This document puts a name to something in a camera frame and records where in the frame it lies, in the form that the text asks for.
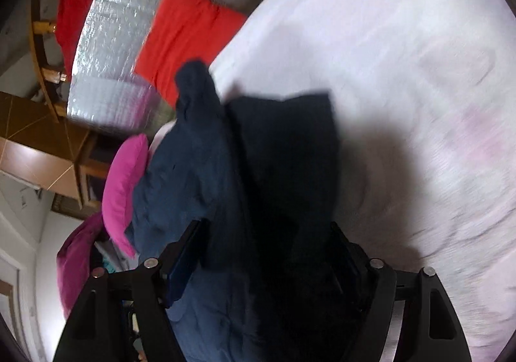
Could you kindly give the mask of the white pink bed blanket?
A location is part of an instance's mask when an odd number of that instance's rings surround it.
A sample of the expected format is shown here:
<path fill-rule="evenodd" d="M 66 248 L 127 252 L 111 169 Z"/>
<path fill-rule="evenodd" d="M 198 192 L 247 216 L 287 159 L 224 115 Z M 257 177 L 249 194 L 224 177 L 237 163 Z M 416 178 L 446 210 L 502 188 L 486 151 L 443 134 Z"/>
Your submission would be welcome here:
<path fill-rule="evenodd" d="M 336 217 L 437 270 L 475 361 L 515 331 L 515 0 L 264 0 L 210 68 L 220 96 L 328 91 Z"/>

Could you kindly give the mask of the magenta velvet garment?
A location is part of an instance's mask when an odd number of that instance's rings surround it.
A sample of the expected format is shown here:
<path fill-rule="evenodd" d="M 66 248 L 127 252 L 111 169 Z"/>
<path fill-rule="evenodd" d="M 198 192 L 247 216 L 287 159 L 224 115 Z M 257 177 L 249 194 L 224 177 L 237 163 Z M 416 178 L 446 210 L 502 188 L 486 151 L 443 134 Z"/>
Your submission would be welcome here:
<path fill-rule="evenodd" d="M 103 227 L 101 213 L 86 218 L 66 238 L 56 256 L 59 299 L 65 318 L 90 276 L 91 249 Z"/>

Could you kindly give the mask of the navy blue puffer jacket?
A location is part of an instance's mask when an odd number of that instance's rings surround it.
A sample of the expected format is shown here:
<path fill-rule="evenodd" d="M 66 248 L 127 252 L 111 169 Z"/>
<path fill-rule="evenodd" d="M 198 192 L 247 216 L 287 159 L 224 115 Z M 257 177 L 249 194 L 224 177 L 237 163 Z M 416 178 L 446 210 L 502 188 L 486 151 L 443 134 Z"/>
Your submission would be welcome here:
<path fill-rule="evenodd" d="M 339 137 L 324 92 L 222 103 L 205 64 L 177 73 L 177 121 L 133 193 L 127 235 L 158 256 L 206 219 L 210 243 L 168 312 L 189 361 L 349 361 L 354 246 L 333 220 Z"/>

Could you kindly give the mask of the red orange pillow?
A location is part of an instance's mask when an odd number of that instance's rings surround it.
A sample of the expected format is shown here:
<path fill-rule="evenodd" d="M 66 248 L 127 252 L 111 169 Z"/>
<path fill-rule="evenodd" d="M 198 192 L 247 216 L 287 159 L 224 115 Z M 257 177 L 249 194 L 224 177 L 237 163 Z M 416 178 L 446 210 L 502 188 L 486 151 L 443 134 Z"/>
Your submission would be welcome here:
<path fill-rule="evenodd" d="M 212 0 L 161 0 L 134 72 L 174 106 L 175 75 L 181 66 L 193 59 L 211 64 L 246 20 L 244 14 Z"/>

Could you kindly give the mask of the silver foil insulation panel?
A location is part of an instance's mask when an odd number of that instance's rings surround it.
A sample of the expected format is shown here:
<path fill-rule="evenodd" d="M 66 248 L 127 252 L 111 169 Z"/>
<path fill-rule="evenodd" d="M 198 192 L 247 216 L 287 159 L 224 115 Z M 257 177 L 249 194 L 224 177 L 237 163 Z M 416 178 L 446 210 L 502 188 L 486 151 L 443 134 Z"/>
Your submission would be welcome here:
<path fill-rule="evenodd" d="M 72 68 L 67 116 L 102 132 L 154 134 L 172 107 L 134 72 L 161 0 L 93 0 Z M 213 0 L 249 13 L 262 0 Z"/>

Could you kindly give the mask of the wooden stair railing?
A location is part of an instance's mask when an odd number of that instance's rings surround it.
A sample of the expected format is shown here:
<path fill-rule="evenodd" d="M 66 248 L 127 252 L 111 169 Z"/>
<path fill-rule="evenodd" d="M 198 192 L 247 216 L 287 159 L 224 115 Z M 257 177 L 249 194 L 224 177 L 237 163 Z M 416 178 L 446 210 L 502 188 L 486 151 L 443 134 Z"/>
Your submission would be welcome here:
<path fill-rule="evenodd" d="M 71 81 L 63 65 L 48 62 L 45 41 L 55 37 L 56 19 L 43 19 L 41 0 L 30 0 L 28 42 L 38 86 L 51 116 L 59 121 L 66 117 L 66 100 L 59 97 L 58 88 Z"/>

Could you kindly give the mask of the magenta pillow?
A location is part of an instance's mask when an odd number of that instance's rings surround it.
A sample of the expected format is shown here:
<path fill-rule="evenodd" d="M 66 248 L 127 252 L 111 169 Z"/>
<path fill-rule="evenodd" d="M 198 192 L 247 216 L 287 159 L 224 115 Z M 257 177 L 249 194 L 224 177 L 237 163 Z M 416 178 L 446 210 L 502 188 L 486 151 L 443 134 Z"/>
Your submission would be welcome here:
<path fill-rule="evenodd" d="M 125 230 L 131 223 L 133 192 L 144 175 L 148 154 L 149 143 L 144 134 L 126 139 L 110 165 L 102 197 L 105 229 L 118 249 L 129 258 L 134 258 L 136 252 Z"/>

